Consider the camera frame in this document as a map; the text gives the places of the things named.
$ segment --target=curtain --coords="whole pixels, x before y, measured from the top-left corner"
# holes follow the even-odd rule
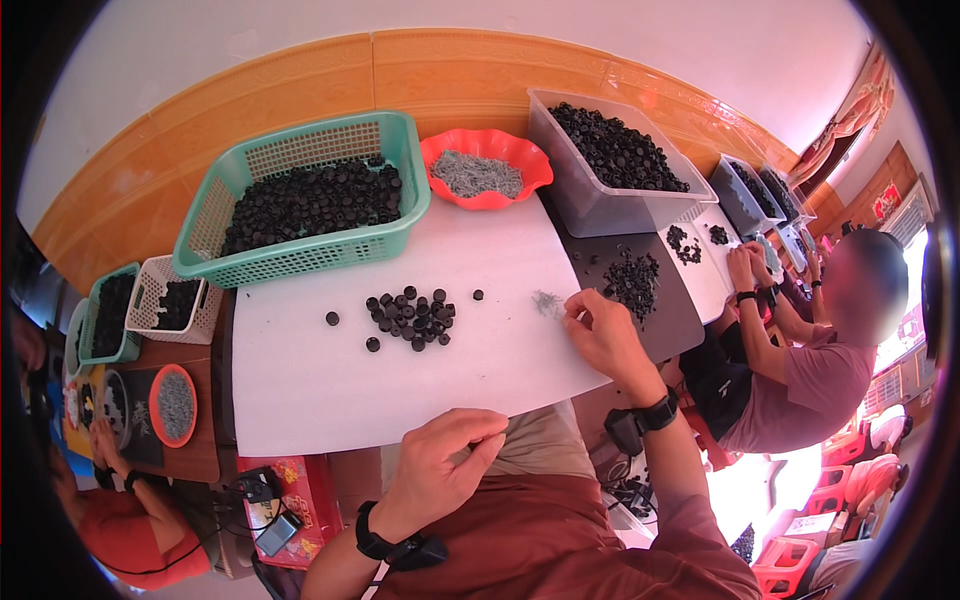
[[[793,188],[808,180],[830,156],[836,138],[857,133],[876,117],[868,138],[873,139],[893,103],[893,67],[874,42],[847,98],[827,123],[820,137],[810,144],[800,162],[790,171],[787,184]]]

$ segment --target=black mat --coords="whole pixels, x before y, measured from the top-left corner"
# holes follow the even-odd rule
[[[634,317],[636,331],[647,355],[655,363],[676,356],[681,352],[698,346],[704,341],[704,326],[700,322],[697,309],[686,291],[686,285],[677,271],[677,265],[670,259],[668,249],[655,233],[634,233],[631,235],[607,235],[603,237],[573,237],[566,230],[564,221],[550,200],[549,186],[538,191],[543,207],[546,208],[553,227],[560,236],[566,255],[570,256],[573,271],[581,288],[594,287],[602,291],[607,287],[603,279],[607,266],[614,260],[622,260],[620,252],[630,249],[634,256],[650,253],[660,264],[657,277],[657,312],[651,313],[643,321],[643,326]],[[580,259],[573,259],[575,252]],[[596,254],[599,261],[590,264],[590,257]]]
[[[151,467],[163,467],[163,442],[156,436],[154,427],[150,423],[150,386],[154,383],[158,372],[159,370],[119,372],[124,387],[127,388],[127,394],[130,396],[131,417],[136,413],[138,404],[142,404],[142,410],[146,411],[146,419],[143,421],[146,426],[131,423],[133,431],[130,443],[120,451],[120,455],[128,461]]]

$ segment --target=orange bowl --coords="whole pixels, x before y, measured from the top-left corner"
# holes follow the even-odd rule
[[[190,386],[190,395],[193,397],[193,420],[190,423],[190,428],[183,434],[183,437],[178,440],[171,440],[167,437],[167,431],[163,427],[163,419],[160,417],[160,405],[159,402],[157,402],[157,398],[160,395],[160,382],[163,381],[163,377],[169,372],[178,372],[186,378],[186,382]],[[197,388],[193,385],[193,379],[190,378],[190,373],[180,365],[167,365],[163,369],[160,369],[156,377],[154,377],[154,383],[150,386],[150,422],[154,425],[154,431],[156,432],[156,436],[160,438],[160,441],[172,448],[179,448],[186,445],[193,436],[193,430],[197,427]]]
[[[473,198],[461,198],[447,187],[443,180],[430,175],[430,167],[440,158],[444,150],[455,150],[461,154],[498,158],[520,170],[523,189],[516,198],[507,198],[500,192],[487,191]],[[427,137],[420,143],[420,153],[426,165],[426,176],[430,189],[447,202],[454,203],[467,210],[499,210],[514,202],[530,197],[535,189],[553,182],[553,169],[550,159],[543,150],[527,139],[513,137],[500,130],[450,130],[449,132]]]

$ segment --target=black shorts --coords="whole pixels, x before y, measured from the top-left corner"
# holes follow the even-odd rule
[[[719,338],[707,329],[700,346],[680,355],[680,370],[710,435],[719,441],[743,416],[753,386],[754,372],[747,366],[740,323],[732,324]]]

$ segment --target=beige pants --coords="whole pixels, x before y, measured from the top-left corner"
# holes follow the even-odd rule
[[[596,479],[596,472],[577,427],[577,418],[570,400],[517,415],[504,430],[507,441],[487,469],[487,477],[495,475],[576,475]],[[383,491],[394,483],[400,444],[380,450]],[[465,447],[450,457],[459,465],[469,456]]]

